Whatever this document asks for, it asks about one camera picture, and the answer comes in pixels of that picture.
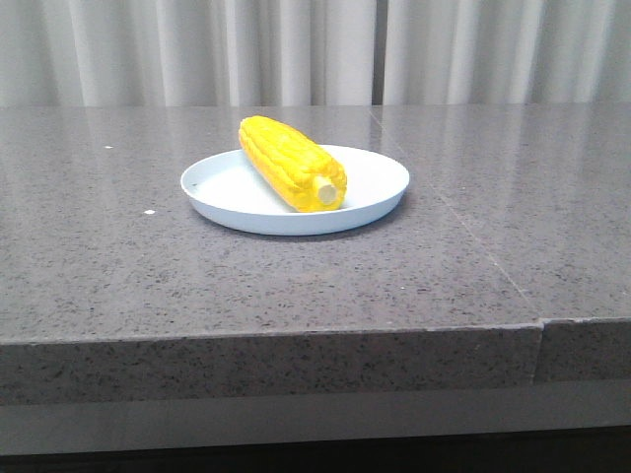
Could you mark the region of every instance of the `white plate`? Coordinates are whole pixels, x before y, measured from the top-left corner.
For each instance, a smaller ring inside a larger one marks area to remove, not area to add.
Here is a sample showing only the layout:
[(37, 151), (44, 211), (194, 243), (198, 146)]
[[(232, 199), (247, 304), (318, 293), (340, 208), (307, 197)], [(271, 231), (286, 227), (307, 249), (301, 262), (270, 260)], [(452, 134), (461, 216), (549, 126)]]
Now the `white plate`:
[(201, 160), (181, 175), (181, 188), (204, 217), (263, 235), (321, 235), (369, 224), (390, 212), (409, 183), (407, 169), (371, 151), (322, 145), (346, 170), (342, 206), (300, 213), (288, 206), (251, 165), (243, 150)]

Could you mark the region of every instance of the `corn on the cob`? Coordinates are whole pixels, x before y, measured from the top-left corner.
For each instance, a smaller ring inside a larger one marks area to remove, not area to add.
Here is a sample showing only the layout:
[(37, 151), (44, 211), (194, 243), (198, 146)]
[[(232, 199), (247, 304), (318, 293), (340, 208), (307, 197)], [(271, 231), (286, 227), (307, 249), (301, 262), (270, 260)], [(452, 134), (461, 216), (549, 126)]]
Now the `corn on the cob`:
[(241, 122), (239, 140), (254, 167), (299, 212), (341, 205), (346, 193), (344, 167), (297, 129), (256, 115)]

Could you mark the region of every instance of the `countertop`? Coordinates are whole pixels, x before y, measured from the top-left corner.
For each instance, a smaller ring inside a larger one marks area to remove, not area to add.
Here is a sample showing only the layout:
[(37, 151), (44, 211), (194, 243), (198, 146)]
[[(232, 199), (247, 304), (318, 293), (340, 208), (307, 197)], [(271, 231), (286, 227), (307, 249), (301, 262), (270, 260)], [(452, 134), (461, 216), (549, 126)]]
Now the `countertop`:
[[(255, 113), (401, 162), (400, 204), (204, 219), (179, 177)], [(0, 149), (2, 405), (631, 378), (629, 103), (15, 107)]]

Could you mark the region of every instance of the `dark floor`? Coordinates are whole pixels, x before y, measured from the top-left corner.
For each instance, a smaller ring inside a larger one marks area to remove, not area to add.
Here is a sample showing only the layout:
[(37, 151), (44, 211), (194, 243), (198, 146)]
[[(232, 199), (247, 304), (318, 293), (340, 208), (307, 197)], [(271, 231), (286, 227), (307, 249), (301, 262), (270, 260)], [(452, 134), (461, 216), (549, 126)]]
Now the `dark floor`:
[(631, 426), (609, 429), (0, 457), (0, 473), (631, 473)]

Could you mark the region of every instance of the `curtain fold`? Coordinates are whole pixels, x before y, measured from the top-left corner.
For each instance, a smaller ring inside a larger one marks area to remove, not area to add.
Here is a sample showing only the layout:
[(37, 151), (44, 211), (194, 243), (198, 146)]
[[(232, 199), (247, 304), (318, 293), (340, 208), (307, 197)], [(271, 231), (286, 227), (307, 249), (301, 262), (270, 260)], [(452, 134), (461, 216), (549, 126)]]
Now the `curtain fold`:
[(0, 0), (0, 105), (631, 101), (631, 0)]

